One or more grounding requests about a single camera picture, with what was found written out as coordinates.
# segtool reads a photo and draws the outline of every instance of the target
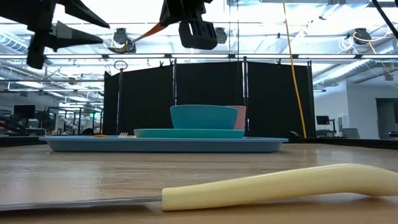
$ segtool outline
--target wooden table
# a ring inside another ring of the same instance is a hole
[[[337,163],[398,171],[398,151],[316,144],[286,144],[275,154],[56,153],[48,146],[2,148],[0,203],[160,195],[164,187]],[[0,215],[0,223],[30,224],[397,222],[398,197],[353,194],[188,212],[162,213],[158,203],[148,203],[107,210]]]

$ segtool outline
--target knife handle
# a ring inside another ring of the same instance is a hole
[[[162,209],[216,208],[335,193],[398,195],[398,173],[373,166],[338,164],[171,187],[162,191]]]

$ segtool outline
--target yellow cable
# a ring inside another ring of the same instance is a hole
[[[295,71],[294,71],[293,53],[292,53],[292,46],[291,46],[291,44],[290,44],[289,25],[287,24],[287,15],[286,15],[286,3],[285,3],[285,0],[282,0],[282,3],[283,3],[283,5],[284,5],[285,24],[286,24],[286,34],[287,34],[287,43],[288,43],[288,45],[289,45],[290,64],[291,64],[291,66],[292,66],[292,75],[293,75],[294,88],[295,88],[295,91],[296,91],[297,102],[298,102],[298,108],[299,108],[299,110],[300,110],[300,118],[301,118],[301,124],[302,124],[302,127],[303,127],[304,138],[307,138],[307,131],[305,130],[305,122],[304,122],[303,108],[301,107],[301,100],[300,100],[299,88],[297,88],[296,74],[295,74]]]
[[[365,39],[361,39],[361,38],[357,37],[356,34],[357,34],[357,32],[355,32],[355,33],[353,34],[353,37],[354,37],[355,39],[360,40],[360,41],[363,41],[363,42],[369,42],[369,43],[370,43],[370,42],[374,42],[374,41],[378,41],[378,40],[381,40],[381,39],[384,39],[384,38],[385,38],[385,37],[380,37],[380,38],[373,39],[373,40],[365,40]]]
[[[373,47],[373,44],[369,42],[369,46],[371,47],[373,53],[374,53],[374,54],[377,54],[376,49],[374,49],[374,47]],[[390,72],[390,70],[386,67],[386,65],[385,65],[383,62],[381,62],[381,65],[384,67],[384,69],[386,70],[386,72],[387,72],[393,79],[395,79],[394,76],[393,76],[393,74]]]

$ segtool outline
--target ceiling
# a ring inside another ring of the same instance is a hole
[[[63,6],[59,5],[57,5],[53,22],[61,21],[71,28],[97,35],[104,39],[104,44],[68,47],[59,49],[56,53],[51,49],[46,49],[45,53],[49,56],[52,64],[46,65],[43,70],[35,70],[26,66],[23,59],[18,57],[10,59],[12,55],[24,55],[26,51],[21,50],[21,48],[15,50],[15,47],[13,49],[1,42],[1,35],[3,35],[3,37],[6,36],[8,39],[14,40],[20,46],[27,47],[33,33],[26,31],[25,25],[0,17],[0,58],[9,58],[0,60],[0,62],[5,62],[0,65],[0,69],[12,68],[13,71],[17,72],[16,75],[28,79],[40,77],[56,80],[67,78],[97,80],[103,79],[105,70],[111,74],[116,74],[118,70],[113,67],[116,59],[104,60],[101,57],[88,59],[86,56],[112,54],[107,47],[110,47],[113,33],[117,28],[126,28],[129,37],[132,39],[148,31],[159,21],[163,3],[163,0],[112,0],[106,2],[106,4],[98,4],[97,0],[82,1],[108,22],[111,29],[94,26],[69,16],[64,13]],[[211,4],[206,4],[206,10],[206,14],[203,15],[204,20],[214,22],[215,27],[223,27],[227,33],[228,39],[225,44],[219,44],[211,51],[186,49],[180,43],[178,24],[174,24],[152,37],[137,42],[136,57],[140,58],[125,58],[128,70],[157,67],[159,61],[165,62],[165,65],[169,63],[167,58],[145,58],[145,55],[141,54],[255,54],[260,56],[249,60],[263,62],[275,62],[277,58],[277,56],[274,56],[272,59],[260,59],[267,57],[265,54],[289,54],[284,11],[281,3],[228,6],[225,0],[214,0]],[[398,8],[385,7],[383,10],[393,23],[398,22]],[[288,4],[287,21],[293,54],[373,54],[368,44],[357,45],[353,44],[352,37],[346,39],[347,33],[352,34],[355,28],[366,28],[375,40],[372,41],[372,44],[376,51],[378,46],[394,39],[376,8],[371,7],[368,3],[333,6],[322,3]],[[195,58],[195,56],[185,55],[178,59],[177,63],[222,60],[225,61],[228,58]],[[296,64],[307,64],[305,61],[296,60]],[[313,60],[313,74],[316,78],[317,75],[325,73],[331,68],[352,62],[352,59],[341,58]],[[389,62],[389,65],[394,67],[394,62]],[[372,73],[379,74],[384,69],[380,62],[370,68],[372,70],[355,74],[355,78],[363,78]],[[360,84],[385,85],[385,82],[383,78],[372,78]],[[15,85],[15,88],[32,88],[17,83],[13,85]],[[100,91],[103,89],[103,82],[81,82],[76,85],[48,83],[46,86],[48,88],[95,89]],[[101,100],[98,92],[92,94],[80,93],[80,96],[83,95],[87,97],[90,95],[91,99]]]

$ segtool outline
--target black partition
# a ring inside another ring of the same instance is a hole
[[[173,128],[173,68],[170,66],[124,72],[121,131]]]
[[[315,137],[310,67],[295,66],[298,92],[308,137]],[[286,138],[303,136],[299,104],[290,65],[248,62],[249,135]]]
[[[118,117],[119,75],[104,75],[103,134],[116,134]]]
[[[242,62],[178,64],[178,105],[243,105]]]
[[[104,134],[117,134],[119,76],[105,78]],[[140,128],[172,128],[173,68],[148,68],[123,73],[120,132]]]

